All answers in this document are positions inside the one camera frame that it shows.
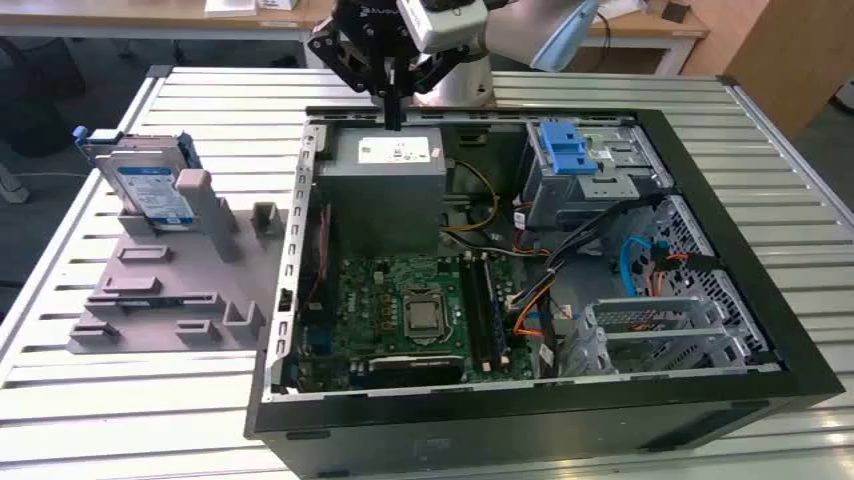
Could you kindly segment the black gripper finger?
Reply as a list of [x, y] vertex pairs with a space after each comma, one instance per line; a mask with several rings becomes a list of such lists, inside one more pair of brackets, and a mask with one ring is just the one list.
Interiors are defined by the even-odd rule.
[[415, 93], [425, 94], [448, 75], [451, 70], [467, 59], [471, 47], [461, 45], [439, 53], [416, 65], [412, 65], [415, 54], [399, 51], [393, 57], [393, 130], [401, 129], [405, 120], [404, 99]]
[[393, 88], [385, 60], [368, 60], [360, 54], [332, 18], [315, 28], [308, 47], [349, 88], [371, 94], [383, 110], [384, 128], [393, 130]]

